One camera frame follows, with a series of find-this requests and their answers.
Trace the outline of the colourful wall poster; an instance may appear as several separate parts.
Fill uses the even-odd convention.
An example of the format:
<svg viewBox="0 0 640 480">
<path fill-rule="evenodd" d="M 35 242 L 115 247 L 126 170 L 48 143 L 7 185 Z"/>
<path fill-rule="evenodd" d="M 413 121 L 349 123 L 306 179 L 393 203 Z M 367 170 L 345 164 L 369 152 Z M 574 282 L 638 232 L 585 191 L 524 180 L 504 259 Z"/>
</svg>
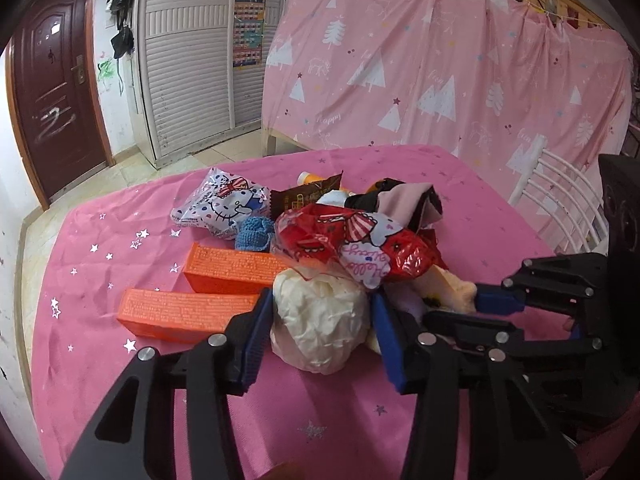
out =
<svg viewBox="0 0 640 480">
<path fill-rule="evenodd" d="M 235 0 L 232 61 L 234 68 L 262 64 L 266 0 Z"/>
</svg>

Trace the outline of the dark red door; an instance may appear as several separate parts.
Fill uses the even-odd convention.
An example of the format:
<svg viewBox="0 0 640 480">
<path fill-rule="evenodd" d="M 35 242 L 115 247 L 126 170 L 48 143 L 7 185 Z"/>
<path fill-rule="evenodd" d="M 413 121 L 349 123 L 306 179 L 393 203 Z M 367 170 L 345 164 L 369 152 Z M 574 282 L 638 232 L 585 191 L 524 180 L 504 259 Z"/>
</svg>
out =
<svg viewBox="0 0 640 480">
<path fill-rule="evenodd" d="M 114 164 L 94 66 L 94 0 L 35 0 L 6 55 L 18 151 L 43 209 Z"/>
</svg>

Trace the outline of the white Hello Kitty wrapper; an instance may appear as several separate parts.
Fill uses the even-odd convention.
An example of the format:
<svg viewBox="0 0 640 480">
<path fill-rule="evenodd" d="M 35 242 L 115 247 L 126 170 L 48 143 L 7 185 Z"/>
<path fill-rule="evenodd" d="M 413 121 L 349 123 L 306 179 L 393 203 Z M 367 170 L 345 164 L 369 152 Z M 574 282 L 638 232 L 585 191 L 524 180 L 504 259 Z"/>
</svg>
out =
<svg viewBox="0 0 640 480">
<path fill-rule="evenodd" d="M 195 226 L 222 240 L 234 240 L 249 218 L 270 216 L 270 202 L 270 188 L 212 168 L 170 218 L 177 226 Z"/>
</svg>

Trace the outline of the red Hello Kitty wrapper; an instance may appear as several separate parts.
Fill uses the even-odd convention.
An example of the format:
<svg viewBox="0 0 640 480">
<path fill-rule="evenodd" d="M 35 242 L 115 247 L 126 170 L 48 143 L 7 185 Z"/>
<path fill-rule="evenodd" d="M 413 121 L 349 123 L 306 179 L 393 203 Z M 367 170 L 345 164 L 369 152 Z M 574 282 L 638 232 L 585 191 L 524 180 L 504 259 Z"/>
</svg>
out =
<svg viewBox="0 0 640 480">
<path fill-rule="evenodd" d="M 319 204 L 281 214 L 271 251 L 309 276 L 344 276 L 369 290 L 446 266 L 430 230 L 415 233 L 380 212 Z"/>
</svg>

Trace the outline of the white louvered wardrobe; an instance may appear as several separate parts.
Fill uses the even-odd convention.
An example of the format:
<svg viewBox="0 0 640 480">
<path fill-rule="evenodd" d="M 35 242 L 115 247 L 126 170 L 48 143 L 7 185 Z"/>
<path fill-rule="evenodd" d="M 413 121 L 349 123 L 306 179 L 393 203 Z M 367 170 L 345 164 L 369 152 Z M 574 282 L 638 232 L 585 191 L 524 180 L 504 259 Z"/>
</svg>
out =
<svg viewBox="0 0 640 480">
<path fill-rule="evenodd" d="M 286 0 L 266 0 L 262 64 L 234 68 L 235 0 L 134 0 L 131 118 L 155 167 L 257 130 Z"/>
</svg>

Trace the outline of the white metal chair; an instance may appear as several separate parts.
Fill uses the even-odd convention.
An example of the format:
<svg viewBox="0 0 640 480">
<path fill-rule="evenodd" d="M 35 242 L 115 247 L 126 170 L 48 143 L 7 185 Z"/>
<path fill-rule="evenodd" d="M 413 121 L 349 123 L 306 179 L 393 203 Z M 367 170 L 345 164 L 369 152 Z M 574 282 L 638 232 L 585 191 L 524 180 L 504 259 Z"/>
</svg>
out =
<svg viewBox="0 0 640 480">
<path fill-rule="evenodd" d="M 602 193 L 582 171 L 535 136 L 508 162 L 518 175 L 508 203 L 518 209 L 555 254 L 608 252 L 608 222 Z"/>
</svg>

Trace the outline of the orange box near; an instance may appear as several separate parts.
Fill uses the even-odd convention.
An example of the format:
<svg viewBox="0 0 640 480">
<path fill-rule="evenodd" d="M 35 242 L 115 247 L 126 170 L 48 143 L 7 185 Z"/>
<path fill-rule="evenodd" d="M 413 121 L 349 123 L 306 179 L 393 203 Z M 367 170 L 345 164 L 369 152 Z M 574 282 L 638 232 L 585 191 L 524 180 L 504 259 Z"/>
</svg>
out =
<svg viewBox="0 0 640 480">
<path fill-rule="evenodd" d="M 258 295 L 215 295 L 127 289 L 117 321 L 140 338 L 196 344 L 223 333 L 235 315 L 253 310 Z"/>
</svg>

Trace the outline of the black bags hanging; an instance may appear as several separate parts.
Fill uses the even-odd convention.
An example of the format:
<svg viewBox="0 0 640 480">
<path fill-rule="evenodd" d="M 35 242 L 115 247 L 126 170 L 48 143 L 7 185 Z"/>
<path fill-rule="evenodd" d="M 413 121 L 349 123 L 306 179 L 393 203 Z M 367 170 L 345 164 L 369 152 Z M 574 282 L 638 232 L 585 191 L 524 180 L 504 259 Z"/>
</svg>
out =
<svg viewBox="0 0 640 480">
<path fill-rule="evenodd" d="M 134 48 L 134 33 L 131 30 L 134 0 L 111 0 L 108 10 L 116 23 L 117 32 L 111 39 L 111 45 L 114 58 L 119 60 Z"/>
</svg>

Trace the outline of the pink tree-print bed curtain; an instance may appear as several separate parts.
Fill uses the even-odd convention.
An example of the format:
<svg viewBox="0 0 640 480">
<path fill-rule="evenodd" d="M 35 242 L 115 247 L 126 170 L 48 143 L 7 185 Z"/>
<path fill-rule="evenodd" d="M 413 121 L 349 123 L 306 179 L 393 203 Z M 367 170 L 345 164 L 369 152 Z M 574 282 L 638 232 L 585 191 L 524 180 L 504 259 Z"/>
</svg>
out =
<svg viewBox="0 0 640 480">
<path fill-rule="evenodd" d="M 623 146 L 632 56 L 612 29 L 552 22 L 515 0 L 288 0 L 262 126 L 305 148 L 430 144 L 505 200 L 535 136 L 602 193 Z"/>
</svg>

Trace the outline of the blue knitted sock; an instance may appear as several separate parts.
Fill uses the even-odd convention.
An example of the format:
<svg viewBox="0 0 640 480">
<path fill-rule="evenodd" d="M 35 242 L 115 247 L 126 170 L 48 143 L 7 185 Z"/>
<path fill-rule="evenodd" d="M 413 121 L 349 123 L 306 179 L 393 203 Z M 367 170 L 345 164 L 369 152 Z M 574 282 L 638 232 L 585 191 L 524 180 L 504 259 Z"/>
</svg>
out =
<svg viewBox="0 0 640 480">
<path fill-rule="evenodd" d="M 273 221 L 267 217 L 250 217 L 236 234 L 234 248 L 241 252 L 269 252 L 274 235 Z"/>
</svg>

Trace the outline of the pink star tablecloth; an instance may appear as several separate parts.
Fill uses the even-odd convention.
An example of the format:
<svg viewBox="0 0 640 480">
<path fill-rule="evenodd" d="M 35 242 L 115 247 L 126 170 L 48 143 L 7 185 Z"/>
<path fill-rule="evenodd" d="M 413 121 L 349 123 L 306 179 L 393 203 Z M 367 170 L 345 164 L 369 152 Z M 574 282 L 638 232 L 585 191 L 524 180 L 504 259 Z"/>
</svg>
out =
<svg viewBox="0 0 640 480">
<path fill-rule="evenodd" d="M 434 146 L 306 152 L 237 162 L 227 171 L 275 190 L 290 188 L 304 171 L 341 174 L 355 192 L 384 177 L 431 183 L 444 207 L 438 248 L 454 274 L 473 282 L 496 284 L 525 258 L 549 251 L 469 164 Z M 125 188 L 66 216 L 44 274 L 32 352 L 35 419 L 53 478 L 107 390 L 146 346 L 117 321 L 124 292 L 185 292 L 182 268 L 192 245 L 214 244 L 206 230 L 178 228 L 169 217 L 204 178 L 196 170 Z M 255 385 L 229 401 L 248 478 L 293 462 L 311 479 L 395 479 L 414 404 L 364 347 L 334 374 L 303 370 L 284 318 L 274 324 Z"/>
</svg>

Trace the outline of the orange box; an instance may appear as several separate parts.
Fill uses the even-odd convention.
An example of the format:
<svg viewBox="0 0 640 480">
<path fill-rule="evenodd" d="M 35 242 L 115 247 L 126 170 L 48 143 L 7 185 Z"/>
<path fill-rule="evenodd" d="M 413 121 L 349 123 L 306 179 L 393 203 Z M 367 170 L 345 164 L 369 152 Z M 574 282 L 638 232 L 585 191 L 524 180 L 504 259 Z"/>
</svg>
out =
<svg viewBox="0 0 640 480">
<path fill-rule="evenodd" d="M 215 295 L 127 289 L 117 321 L 140 338 L 196 344 L 223 333 L 235 315 L 253 310 L 258 295 Z"/>
<path fill-rule="evenodd" d="M 259 295 L 287 268 L 266 252 L 241 252 L 194 243 L 182 274 L 194 292 L 200 294 Z"/>
</svg>

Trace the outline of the orange box far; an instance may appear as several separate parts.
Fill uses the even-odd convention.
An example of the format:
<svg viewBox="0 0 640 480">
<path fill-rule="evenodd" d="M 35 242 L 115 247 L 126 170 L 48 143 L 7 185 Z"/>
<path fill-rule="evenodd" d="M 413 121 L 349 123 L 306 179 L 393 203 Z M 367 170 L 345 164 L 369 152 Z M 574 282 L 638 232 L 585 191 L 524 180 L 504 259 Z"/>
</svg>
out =
<svg viewBox="0 0 640 480">
<path fill-rule="evenodd" d="M 266 252 L 241 252 L 194 243 L 182 274 L 194 292 L 200 294 L 259 295 L 287 268 Z"/>
</svg>

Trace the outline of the black and pink cloth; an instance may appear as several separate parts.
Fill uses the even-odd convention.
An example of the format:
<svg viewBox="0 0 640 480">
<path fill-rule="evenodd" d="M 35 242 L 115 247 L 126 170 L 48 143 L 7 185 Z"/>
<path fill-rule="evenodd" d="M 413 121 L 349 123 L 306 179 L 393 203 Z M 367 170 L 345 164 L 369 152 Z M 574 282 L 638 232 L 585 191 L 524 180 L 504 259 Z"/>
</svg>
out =
<svg viewBox="0 0 640 480">
<path fill-rule="evenodd" d="M 442 201 L 430 182 L 383 179 L 367 193 L 348 196 L 344 206 L 385 214 L 415 233 L 428 229 L 442 218 Z"/>
</svg>

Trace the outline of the brown snack wrapper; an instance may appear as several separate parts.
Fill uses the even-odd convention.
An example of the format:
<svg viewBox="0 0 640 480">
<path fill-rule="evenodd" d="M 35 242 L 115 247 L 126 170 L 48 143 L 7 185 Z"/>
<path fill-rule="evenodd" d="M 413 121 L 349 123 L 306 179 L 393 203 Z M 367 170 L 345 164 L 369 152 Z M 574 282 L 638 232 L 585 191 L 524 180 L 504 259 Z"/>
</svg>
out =
<svg viewBox="0 0 640 480">
<path fill-rule="evenodd" d="M 343 174 L 327 177 L 320 185 L 298 185 L 284 191 L 272 191 L 270 194 L 270 218 L 276 220 L 280 214 L 290 209 L 304 208 L 314 204 L 324 194 L 341 188 Z"/>
</svg>

